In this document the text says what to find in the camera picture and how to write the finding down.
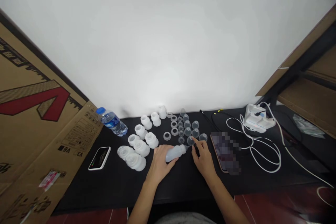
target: cardboard box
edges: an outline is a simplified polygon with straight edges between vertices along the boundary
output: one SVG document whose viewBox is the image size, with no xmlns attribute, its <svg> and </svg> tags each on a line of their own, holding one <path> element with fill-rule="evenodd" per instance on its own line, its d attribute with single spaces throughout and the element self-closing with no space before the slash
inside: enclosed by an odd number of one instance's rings
<svg viewBox="0 0 336 224">
<path fill-rule="evenodd" d="M 102 129 L 96 107 L 0 15 L 0 223 L 44 223 Z M 51 171 L 60 177 L 39 188 Z"/>
</svg>

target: white plastic container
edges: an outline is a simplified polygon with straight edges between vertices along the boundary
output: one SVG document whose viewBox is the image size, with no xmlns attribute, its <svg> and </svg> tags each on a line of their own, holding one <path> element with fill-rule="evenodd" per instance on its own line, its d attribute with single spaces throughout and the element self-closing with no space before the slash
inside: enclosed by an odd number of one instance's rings
<svg viewBox="0 0 336 224">
<path fill-rule="evenodd" d="M 161 125 L 161 120 L 160 120 L 159 114 L 156 113 L 156 112 L 153 112 L 150 116 L 152 118 L 154 126 L 159 127 Z"/>
<path fill-rule="evenodd" d="M 126 158 L 126 164 L 137 172 L 141 172 L 146 167 L 146 159 L 139 154 L 129 154 Z"/>
<path fill-rule="evenodd" d="M 166 155 L 166 163 L 172 161 L 175 158 L 179 158 L 187 152 L 187 147 L 185 145 L 176 145 L 174 148 L 169 149 Z"/>
<path fill-rule="evenodd" d="M 135 153 L 134 149 L 125 145 L 120 146 L 117 150 L 117 154 L 122 160 L 125 160 L 126 157 L 132 153 Z"/>
<path fill-rule="evenodd" d="M 150 147 L 142 140 L 135 141 L 134 149 L 136 153 L 140 154 L 142 157 L 148 156 L 150 152 Z"/>
<path fill-rule="evenodd" d="M 140 137 L 141 140 L 145 139 L 146 134 L 148 133 L 147 130 L 145 130 L 145 127 L 142 126 L 141 124 L 138 124 L 135 126 L 135 133 Z"/>
<path fill-rule="evenodd" d="M 159 145 L 159 140 L 152 132 L 146 134 L 145 140 L 151 149 L 154 149 Z"/>
<path fill-rule="evenodd" d="M 165 119 L 167 117 L 167 110 L 163 105 L 159 106 L 159 116 L 160 119 Z"/>
<path fill-rule="evenodd" d="M 140 117 L 140 120 L 141 124 L 145 127 L 145 130 L 150 130 L 153 127 L 153 124 L 148 116 L 143 115 L 142 117 Z"/>
<path fill-rule="evenodd" d="M 128 143 L 133 147 L 136 140 L 139 140 L 140 137 L 138 135 L 132 134 L 128 137 Z"/>
</svg>

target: smartphone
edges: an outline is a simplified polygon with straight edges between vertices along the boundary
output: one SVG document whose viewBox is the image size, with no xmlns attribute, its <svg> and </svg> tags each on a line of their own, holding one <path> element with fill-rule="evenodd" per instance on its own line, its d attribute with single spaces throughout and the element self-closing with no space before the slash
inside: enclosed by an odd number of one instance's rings
<svg viewBox="0 0 336 224">
<path fill-rule="evenodd" d="M 107 157 L 109 156 L 111 147 L 101 147 L 97 150 L 95 157 L 90 163 L 89 170 L 101 170 L 104 168 Z"/>
</svg>

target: transparent silicone cup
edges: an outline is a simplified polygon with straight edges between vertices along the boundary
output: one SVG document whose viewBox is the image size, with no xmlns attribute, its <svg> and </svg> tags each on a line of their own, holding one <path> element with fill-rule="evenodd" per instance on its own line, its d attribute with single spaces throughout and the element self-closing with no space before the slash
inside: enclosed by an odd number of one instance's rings
<svg viewBox="0 0 336 224">
<path fill-rule="evenodd" d="M 200 123 L 199 123 L 198 121 L 193 121 L 192 124 L 191 124 L 191 127 L 192 127 L 193 129 L 195 129 L 195 128 L 199 128 L 199 127 L 200 127 Z"/>
</svg>

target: bottle cap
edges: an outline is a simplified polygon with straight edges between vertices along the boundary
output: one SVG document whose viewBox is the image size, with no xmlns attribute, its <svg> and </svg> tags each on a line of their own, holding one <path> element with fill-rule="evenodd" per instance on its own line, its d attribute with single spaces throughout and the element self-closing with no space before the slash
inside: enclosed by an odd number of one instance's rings
<svg viewBox="0 0 336 224">
<path fill-rule="evenodd" d="M 97 114 L 103 114 L 106 111 L 106 109 L 104 107 L 100 107 L 96 110 Z"/>
</svg>

